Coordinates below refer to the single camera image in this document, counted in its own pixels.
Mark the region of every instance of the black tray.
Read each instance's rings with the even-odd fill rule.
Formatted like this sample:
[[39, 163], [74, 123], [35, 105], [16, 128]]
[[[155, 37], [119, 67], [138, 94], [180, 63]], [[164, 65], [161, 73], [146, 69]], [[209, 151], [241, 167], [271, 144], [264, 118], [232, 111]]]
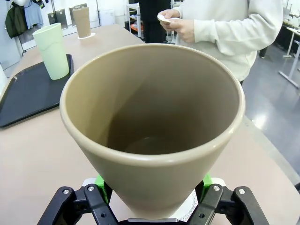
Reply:
[[67, 54], [67, 76], [51, 80], [43, 62], [29, 67], [11, 79], [0, 102], [0, 128], [55, 108], [61, 92], [74, 73], [72, 56]]

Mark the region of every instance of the tan cup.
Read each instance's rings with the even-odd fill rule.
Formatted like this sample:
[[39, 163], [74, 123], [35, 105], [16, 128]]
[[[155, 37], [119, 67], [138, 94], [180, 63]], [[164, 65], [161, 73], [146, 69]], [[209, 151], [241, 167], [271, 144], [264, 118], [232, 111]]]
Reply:
[[157, 219], [172, 215], [213, 166], [242, 121], [245, 97], [211, 56], [134, 45], [77, 70], [60, 110], [85, 156], [136, 217]]
[[73, 16], [80, 38], [86, 38], [90, 36], [90, 13], [89, 7], [73, 10]]

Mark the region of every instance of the green cup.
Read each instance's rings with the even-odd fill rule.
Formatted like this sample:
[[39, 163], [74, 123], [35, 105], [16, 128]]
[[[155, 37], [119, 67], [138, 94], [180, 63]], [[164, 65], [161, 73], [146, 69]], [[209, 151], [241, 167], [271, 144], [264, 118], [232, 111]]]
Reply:
[[33, 34], [49, 76], [52, 80], [63, 78], [69, 73], [68, 60], [62, 43], [61, 24], [43, 27]]

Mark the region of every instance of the person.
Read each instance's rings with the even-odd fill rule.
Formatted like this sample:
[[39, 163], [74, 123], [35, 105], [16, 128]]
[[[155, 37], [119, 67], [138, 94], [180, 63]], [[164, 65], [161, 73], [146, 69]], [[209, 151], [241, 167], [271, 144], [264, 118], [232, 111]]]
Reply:
[[145, 42], [163, 43], [165, 30], [160, 26], [157, 15], [160, 11], [170, 8], [171, 0], [140, 0], [139, 2]]
[[166, 31], [177, 32], [177, 44], [218, 59], [241, 83], [283, 22], [282, 0], [185, 0], [159, 14], [180, 18], [161, 22]]

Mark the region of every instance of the cup rim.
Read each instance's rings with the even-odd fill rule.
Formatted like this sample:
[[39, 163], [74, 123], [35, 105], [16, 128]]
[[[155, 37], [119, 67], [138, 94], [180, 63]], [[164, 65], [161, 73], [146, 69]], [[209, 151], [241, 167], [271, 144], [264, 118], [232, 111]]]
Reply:
[[210, 154], [211, 152], [219, 149], [222, 147], [222, 145], [226, 145], [227, 142], [230, 140], [230, 137], [235, 133], [235, 131], [239, 128], [242, 119], [244, 117], [244, 112], [245, 112], [245, 94], [242, 89], [242, 86], [240, 82], [235, 78], [233, 73], [220, 61], [217, 59], [213, 58], [212, 56], [201, 52], [199, 50], [185, 47], [185, 46], [180, 46], [180, 45], [169, 45], [175, 48], [180, 48], [180, 49], [188, 49], [190, 51], [199, 53], [210, 60], [214, 61], [217, 63], [220, 67], [222, 67], [228, 75], [232, 78], [240, 99], [240, 104], [238, 106], [238, 110], [236, 113], [236, 116], [230, 126], [219, 136], [215, 137], [214, 139], [210, 140], [209, 142], [197, 146], [192, 149], [188, 149], [185, 151], [181, 152], [176, 152], [176, 153], [171, 153], [171, 154], [163, 154], [163, 155], [139, 155], [139, 154], [133, 154], [133, 153], [126, 153], [114, 149], [110, 149], [108, 147], [105, 147], [101, 144], [96, 143], [95, 141], [89, 139], [86, 137], [84, 134], [82, 134], [72, 123], [71, 119], [69, 118], [67, 114], [67, 109], [66, 109], [66, 95], [69, 86], [71, 85], [72, 81], [74, 78], [86, 67], [88, 66], [91, 62], [98, 60], [101, 57], [104, 57], [109, 54], [113, 54], [118, 51], [124, 51], [126, 49], [130, 48], [138, 48], [141, 46], [168, 46], [169, 44], [139, 44], [139, 45], [130, 45], [130, 46], [125, 46], [122, 48], [118, 48], [109, 52], [106, 52], [104, 54], [101, 54], [92, 60], [86, 62], [84, 65], [82, 65], [67, 81], [63, 91], [62, 95], [60, 98], [60, 115], [62, 118], [62, 121], [67, 129], [67, 131], [71, 134], [71, 136], [75, 139], [77, 144], [80, 147], [84, 147], [87, 151], [90, 151], [91, 153], [100, 156], [102, 158], [105, 158], [109, 161], [117, 162], [120, 164], [125, 164], [125, 165], [134, 165], [134, 166], [169, 166], [169, 165], [176, 165], [176, 164], [182, 164], [182, 163], [187, 163], [190, 161], [194, 161], [195, 158], [203, 157], [205, 155]]
[[54, 24], [51, 24], [51, 25], [42, 27], [41, 29], [38, 29], [37, 31], [33, 32], [32, 35], [44, 33], [44, 32], [46, 32], [46, 31], [51, 30], [51, 29], [53, 29], [53, 28], [56, 28], [56, 27], [58, 27], [58, 26], [61, 26], [61, 23], [60, 23], [60, 22], [57, 22], [57, 23], [54, 23]]

